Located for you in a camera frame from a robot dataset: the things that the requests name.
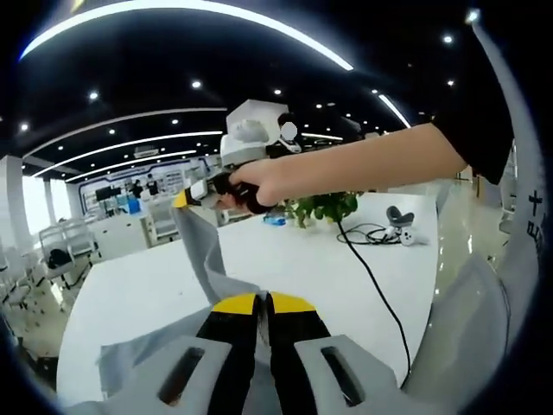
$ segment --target blue object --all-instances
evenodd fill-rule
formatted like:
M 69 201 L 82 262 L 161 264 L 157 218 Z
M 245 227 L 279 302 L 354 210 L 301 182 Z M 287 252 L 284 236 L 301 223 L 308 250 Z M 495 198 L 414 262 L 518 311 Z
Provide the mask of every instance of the blue object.
M 140 201 L 138 201 L 138 199 L 129 198 L 129 214 L 139 214 L 140 210 Z
M 286 225 L 286 218 L 284 218 L 283 216 L 265 215 L 263 217 L 263 222 L 274 227 L 281 227 L 283 225 Z

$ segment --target white pillar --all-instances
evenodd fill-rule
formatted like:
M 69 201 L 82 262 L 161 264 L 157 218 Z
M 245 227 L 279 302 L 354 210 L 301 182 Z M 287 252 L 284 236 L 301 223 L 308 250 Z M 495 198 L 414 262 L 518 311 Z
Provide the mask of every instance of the white pillar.
M 46 196 L 46 206 L 48 207 L 48 216 L 50 217 L 50 225 L 54 225 L 57 220 L 55 219 L 54 211 L 54 197 L 52 196 L 52 183 L 49 180 L 44 181 L 44 195 Z
M 32 248 L 23 199 L 22 159 L 13 156 L 0 160 L 0 234 L 4 246 L 22 252 Z
M 74 219 L 83 217 L 83 209 L 80 205 L 79 186 L 66 183 L 67 197 L 69 198 L 69 207 L 71 208 L 71 217 Z

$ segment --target gray fabric cloth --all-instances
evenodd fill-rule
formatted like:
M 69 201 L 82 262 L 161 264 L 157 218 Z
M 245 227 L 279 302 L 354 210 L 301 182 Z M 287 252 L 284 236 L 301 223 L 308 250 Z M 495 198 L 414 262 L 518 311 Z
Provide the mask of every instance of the gray fabric cloth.
M 174 209 L 173 216 L 192 267 L 211 304 L 245 292 L 260 293 L 259 287 L 225 274 L 217 229 L 189 209 Z M 197 311 L 166 327 L 128 342 L 103 346 L 98 360 L 100 383 L 106 397 L 124 387 L 132 369 L 163 346 L 183 335 L 196 335 L 211 308 Z M 281 413 L 277 390 L 270 374 L 268 347 L 259 341 L 256 366 L 244 414 Z

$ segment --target green leaves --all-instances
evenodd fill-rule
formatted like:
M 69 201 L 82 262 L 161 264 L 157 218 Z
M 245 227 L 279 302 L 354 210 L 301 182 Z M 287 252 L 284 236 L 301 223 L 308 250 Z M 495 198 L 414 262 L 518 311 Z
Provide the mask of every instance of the green leaves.
M 305 228 L 305 220 L 311 217 L 311 214 L 317 220 L 328 218 L 338 222 L 357 210 L 358 195 L 361 194 L 358 192 L 338 192 L 304 197 L 298 201 L 288 201 L 287 206 L 289 208 L 287 210 L 297 218 L 298 225 L 302 228 Z

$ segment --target black ceiling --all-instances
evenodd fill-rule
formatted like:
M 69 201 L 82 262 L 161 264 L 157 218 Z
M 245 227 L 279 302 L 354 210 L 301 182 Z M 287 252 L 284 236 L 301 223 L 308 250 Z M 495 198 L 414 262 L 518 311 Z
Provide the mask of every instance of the black ceiling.
M 85 1 L 83 9 L 102 3 Z M 348 72 L 311 48 L 274 30 L 231 16 L 192 10 L 138 10 L 102 17 L 69 29 L 17 63 L 28 42 L 67 10 L 28 8 L 2 52 L 0 123 L 4 152 L 23 156 L 71 131 L 142 112 L 182 108 L 227 108 L 246 99 L 288 104 L 306 132 L 340 135 L 403 128 L 371 93 L 376 88 L 396 104 L 411 124 L 429 120 L 455 88 L 468 34 L 468 2 L 356 3 L 337 1 L 252 1 L 221 3 L 270 16 L 333 50 L 354 66 Z M 450 34 L 452 44 L 442 37 Z M 202 88 L 191 82 L 201 80 Z M 275 89 L 282 94 L 276 96 Z M 99 99 L 89 102 L 90 91 Z M 315 105 L 321 103 L 321 109 Z M 58 163 L 108 145 L 194 131 L 225 131 L 227 112 L 158 114 L 103 124 L 52 143 L 33 156 Z M 178 124 L 171 120 L 179 119 Z M 28 131 L 19 131 L 22 121 Z M 166 152 L 196 149 L 213 154 L 220 136 L 156 142 Z M 121 163 L 133 147 L 123 147 L 69 163 L 80 171 Z M 26 168 L 26 173 L 38 169 Z M 60 172 L 51 171 L 54 176 Z

